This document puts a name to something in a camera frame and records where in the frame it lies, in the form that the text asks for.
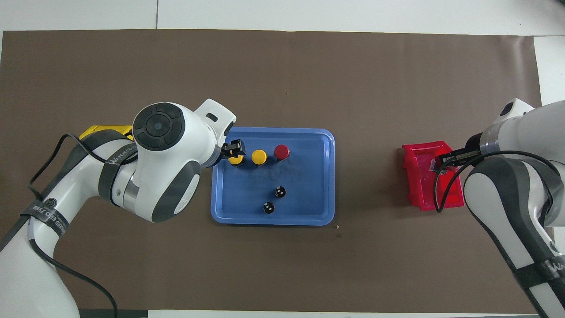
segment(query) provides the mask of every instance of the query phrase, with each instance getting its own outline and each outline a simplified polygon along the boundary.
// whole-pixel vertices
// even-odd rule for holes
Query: small black object
[[[213,113],[207,113],[206,117],[212,119],[213,122],[217,122],[218,118],[216,117],[216,115],[214,115]]]
[[[286,195],[286,189],[283,186],[278,186],[275,189],[275,197],[283,197]]]
[[[229,123],[228,127],[224,130],[224,136],[227,136],[229,130],[232,129],[234,122]]]
[[[265,211],[266,214],[271,214],[275,211],[275,205],[272,202],[265,202],[265,204],[263,204],[263,211]]]
[[[238,155],[245,156],[245,144],[241,139],[232,140],[229,144],[224,143],[220,151],[220,158],[226,159]]]
[[[514,105],[513,102],[509,102],[508,104],[506,104],[506,106],[504,106],[504,109],[502,110],[502,112],[500,113],[499,116],[504,116],[504,115],[508,114],[510,112],[510,110],[512,110],[513,105]]]

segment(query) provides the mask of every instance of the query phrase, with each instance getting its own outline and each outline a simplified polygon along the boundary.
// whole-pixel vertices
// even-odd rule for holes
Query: red box
[[[430,171],[432,160],[437,156],[451,152],[452,149],[444,141],[436,141],[434,143],[403,145],[406,151],[404,155],[404,164],[402,167],[406,169],[408,174],[408,185],[410,186],[410,194],[408,199],[412,205],[420,207],[420,211],[434,210],[433,204],[433,181],[436,173]],[[437,201],[438,205],[444,196],[449,180],[457,172],[457,169],[450,168],[447,173],[440,175],[437,181]],[[462,207],[465,205],[463,199],[463,189],[459,177],[455,180],[445,201],[444,208]]]

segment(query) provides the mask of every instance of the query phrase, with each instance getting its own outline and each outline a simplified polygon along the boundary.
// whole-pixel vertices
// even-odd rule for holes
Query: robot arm
[[[464,184],[469,210],[541,317],[565,317],[565,256],[544,229],[565,226],[564,118],[565,101],[534,109],[513,100],[465,148],[437,159],[442,164],[463,165],[481,155],[522,151],[551,161],[557,172],[516,154],[485,158]]]
[[[18,222],[2,241],[0,317],[78,317],[75,301],[45,259],[53,258],[82,205],[99,195],[151,222],[177,215],[190,202],[202,167],[244,153],[240,140],[224,143],[235,120],[213,100],[195,112],[163,102],[136,116],[135,142],[113,130],[87,136],[82,143],[91,153],[76,146],[41,200],[24,211],[29,221]]]

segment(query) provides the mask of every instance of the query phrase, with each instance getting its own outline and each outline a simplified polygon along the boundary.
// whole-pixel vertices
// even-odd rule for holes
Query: white floor
[[[535,36],[542,104],[565,99],[565,5],[558,0],[0,0],[0,31],[157,27],[530,35]],[[565,250],[565,228],[556,229],[555,240]],[[394,317],[445,315],[457,316]],[[196,316],[282,317],[280,313],[261,312],[150,313],[151,318]],[[349,313],[293,315],[318,316],[384,317]]]

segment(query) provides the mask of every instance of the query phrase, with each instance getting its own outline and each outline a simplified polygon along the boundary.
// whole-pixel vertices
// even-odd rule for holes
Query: brown surface
[[[533,312],[465,208],[409,206],[399,150],[461,147],[514,97],[539,106],[531,37],[128,30],[3,40],[1,233],[32,199],[26,182],[62,133],[131,123],[153,102],[195,109],[210,97],[238,126],[326,128],[336,138],[328,226],[217,224],[211,170],[186,211],[162,224],[88,201],[55,258],[121,308]],[[62,276],[79,307],[109,306]]]

